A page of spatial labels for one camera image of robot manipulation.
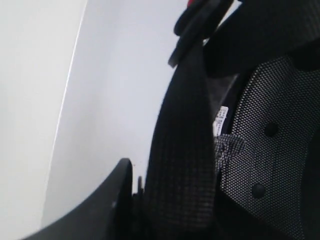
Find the black strap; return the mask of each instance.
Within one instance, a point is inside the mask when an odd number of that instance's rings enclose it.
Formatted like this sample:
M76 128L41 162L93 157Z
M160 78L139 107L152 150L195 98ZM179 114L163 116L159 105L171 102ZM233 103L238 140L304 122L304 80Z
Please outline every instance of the black strap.
M152 139L143 205L154 237L174 239L212 224L212 121L234 83L232 74L319 37L319 0L255 0L243 3L204 48L198 39L187 51L168 87Z

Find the white care label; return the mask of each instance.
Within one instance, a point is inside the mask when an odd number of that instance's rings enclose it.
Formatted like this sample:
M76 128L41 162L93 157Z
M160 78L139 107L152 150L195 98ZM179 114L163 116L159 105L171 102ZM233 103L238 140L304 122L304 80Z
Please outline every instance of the white care label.
M213 122L213 136L218 137L221 135L222 127L227 118L229 108L226 106L221 106L219 112L217 113L215 120Z

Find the white wall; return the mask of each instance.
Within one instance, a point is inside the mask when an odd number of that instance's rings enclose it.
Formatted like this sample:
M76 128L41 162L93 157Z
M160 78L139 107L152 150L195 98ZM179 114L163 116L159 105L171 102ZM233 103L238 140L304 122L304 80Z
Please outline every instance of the white wall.
M123 157L146 174L185 0L88 0L52 158L42 225L90 195Z
M0 4L0 239L41 225L46 181L85 0Z

